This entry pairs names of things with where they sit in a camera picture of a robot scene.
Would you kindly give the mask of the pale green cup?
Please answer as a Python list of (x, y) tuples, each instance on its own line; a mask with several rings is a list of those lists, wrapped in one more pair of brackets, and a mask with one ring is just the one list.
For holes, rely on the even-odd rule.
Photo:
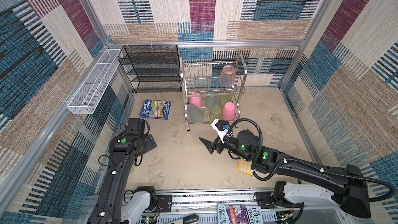
[(134, 169), (135, 169), (135, 165), (134, 165), (134, 164), (132, 164), (132, 167), (131, 167), (131, 169), (130, 169), (130, 172), (129, 172), (129, 174), (132, 174), (132, 173), (134, 172)]

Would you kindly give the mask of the green translucent cup front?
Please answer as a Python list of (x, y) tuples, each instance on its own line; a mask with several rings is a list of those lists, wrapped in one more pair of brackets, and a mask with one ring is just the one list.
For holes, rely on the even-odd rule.
[(219, 105), (214, 105), (209, 112), (208, 119), (213, 122), (215, 119), (221, 119), (222, 108)]

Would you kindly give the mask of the green translucent cup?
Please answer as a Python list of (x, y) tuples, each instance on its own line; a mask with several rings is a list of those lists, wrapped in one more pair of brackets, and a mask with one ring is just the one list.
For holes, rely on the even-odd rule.
[(222, 108), (219, 105), (214, 105), (209, 112), (208, 119), (213, 122), (215, 119), (221, 119)]
[(223, 110), (226, 103), (232, 102), (232, 96), (230, 94), (221, 95), (219, 97), (218, 105)]

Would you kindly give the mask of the teal textured cup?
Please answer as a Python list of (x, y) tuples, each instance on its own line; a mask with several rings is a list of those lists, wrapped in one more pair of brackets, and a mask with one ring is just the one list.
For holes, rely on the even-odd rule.
[(196, 105), (188, 104), (187, 113), (193, 123), (201, 123), (204, 120), (204, 113)]

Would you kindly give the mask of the teal translucent cup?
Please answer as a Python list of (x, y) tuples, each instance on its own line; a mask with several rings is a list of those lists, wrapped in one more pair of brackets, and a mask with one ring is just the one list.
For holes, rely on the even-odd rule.
[(205, 107), (207, 110), (211, 110), (213, 106), (218, 104), (218, 98), (216, 95), (208, 95), (205, 100)]

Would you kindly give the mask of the silver wire dish rack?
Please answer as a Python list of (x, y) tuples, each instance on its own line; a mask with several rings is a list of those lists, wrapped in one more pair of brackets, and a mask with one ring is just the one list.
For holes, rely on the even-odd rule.
[[(229, 86), (221, 82), (223, 68), (228, 65), (235, 69)], [(240, 99), (242, 94), (246, 92), (245, 83), (247, 79), (247, 65), (245, 58), (241, 54), (236, 55), (234, 59), (215, 59), (212, 61), (182, 60), (180, 77), (187, 131), (190, 131), (192, 124), (211, 123), (209, 120), (210, 110), (206, 108), (205, 103), (208, 96), (216, 96), (217, 100), (220, 100), (221, 96), (230, 96), (235, 106), (233, 120), (235, 121), (241, 117)], [(200, 98), (200, 110), (204, 115), (203, 120), (197, 122), (192, 120), (188, 113), (188, 105), (193, 97)]]

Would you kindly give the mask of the clear pink cup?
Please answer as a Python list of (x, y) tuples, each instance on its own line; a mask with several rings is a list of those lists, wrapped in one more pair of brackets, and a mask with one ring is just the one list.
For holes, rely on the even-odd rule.
[(232, 65), (223, 67), (220, 75), (220, 85), (225, 88), (232, 87), (235, 82), (236, 68)]

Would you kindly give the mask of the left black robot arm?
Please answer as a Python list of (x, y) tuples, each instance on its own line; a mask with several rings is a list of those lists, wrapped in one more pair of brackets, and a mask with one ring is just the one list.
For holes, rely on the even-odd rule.
[(131, 118), (127, 127), (110, 141), (106, 175), (88, 224), (135, 224), (145, 211), (154, 211), (158, 205), (153, 186), (140, 186), (123, 206), (126, 184), (131, 168), (143, 155), (156, 148), (145, 119)]

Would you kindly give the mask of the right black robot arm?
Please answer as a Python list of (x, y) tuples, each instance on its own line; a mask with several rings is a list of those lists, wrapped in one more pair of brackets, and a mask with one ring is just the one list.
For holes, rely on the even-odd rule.
[(209, 153), (226, 150), (231, 158), (250, 162), (253, 176), (260, 181), (268, 181), (277, 174), (308, 182), (306, 189), (277, 182), (272, 195), (275, 202), (327, 202), (351, 216), (368, 219), (372, 216), (372, 202), (384, 201), (396, 194), (393, 185), (364, 177), (357, 166), (322, 166), (264, 146), (262, 131), (251, 119), (241, 118), (233, 123), (216, 119), (211, 127), (217, 133), (216, 139), (211, 142), (200, 138)]

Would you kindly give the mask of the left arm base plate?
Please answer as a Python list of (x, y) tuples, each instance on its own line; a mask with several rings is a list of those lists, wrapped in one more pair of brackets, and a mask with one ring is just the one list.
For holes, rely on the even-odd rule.
[(122, 214), (168, 213), (171, 211), (172, 195), (158, 194), (156, 191), (138, 191), (122, 210)]

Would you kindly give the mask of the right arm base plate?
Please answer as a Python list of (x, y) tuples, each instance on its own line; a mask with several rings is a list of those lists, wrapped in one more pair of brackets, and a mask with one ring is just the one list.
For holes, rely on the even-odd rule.
[(284, 198), (275, 199), (273, 197), (273, 192), (271, 191), (260, 191), (255, 192), (253, 199), (262, 209), (272, 209), (272, 208), (300, 208), (300, 203), (290, 203)]

